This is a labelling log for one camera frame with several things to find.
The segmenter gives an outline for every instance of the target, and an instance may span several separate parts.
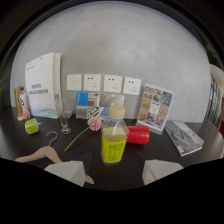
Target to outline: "pink object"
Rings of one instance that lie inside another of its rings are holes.
[[[128,126],[127,142],[146,145],[149,141],[150,131],[146,126]]]
[[[28,109],[23,111],[23,117],[24,117],[25,120],[30,119],[30,112],[29,112]]]
[[[91,117],[87,124],[90,126],[91,130],[98,131],[101,128],[102,121],[97,117]]]

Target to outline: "poster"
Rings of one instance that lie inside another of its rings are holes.
[[[145,125],[152,132],[162,134],[175,93],[162,87],[145,84],[136,125]]]

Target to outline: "yellow bottle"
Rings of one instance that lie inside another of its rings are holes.
[[[123,156],[129,130],[123,121],[125,108],[112,105],[109,118],[103,122],[101,156],[105,165],[118,164]]]

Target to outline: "clothes hanger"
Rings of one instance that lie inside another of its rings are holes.
[[[20,163],[25,163],[25,162],[30,162],[30,161],[34,161],[34,160],[38,160],[38,159],[42,159],[42,158],[47,157],[48,159],[50,159],[55,164],[56,163],[63,163],[59,159],[57,152],[50,146],[51,143],[57,139],[58,134],[54,131],[51,131],[51,132],[47,133],[46,136],[48,136],[51,133],[56,134],[56,137],[49,142],[48,146],[44,146],[44,147],[38,149],[35,153],[33,153],[29,156],[19,157],[15,161],[20,162]],[[94,184],[93,179],[89,175],[86,176],[86,182],[89,183],[89,184]]]

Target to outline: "red cup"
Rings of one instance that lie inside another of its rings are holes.
[[[129,135],[127,142],[146,145],[149,141],[150,131],[147,126],[128,126]]]

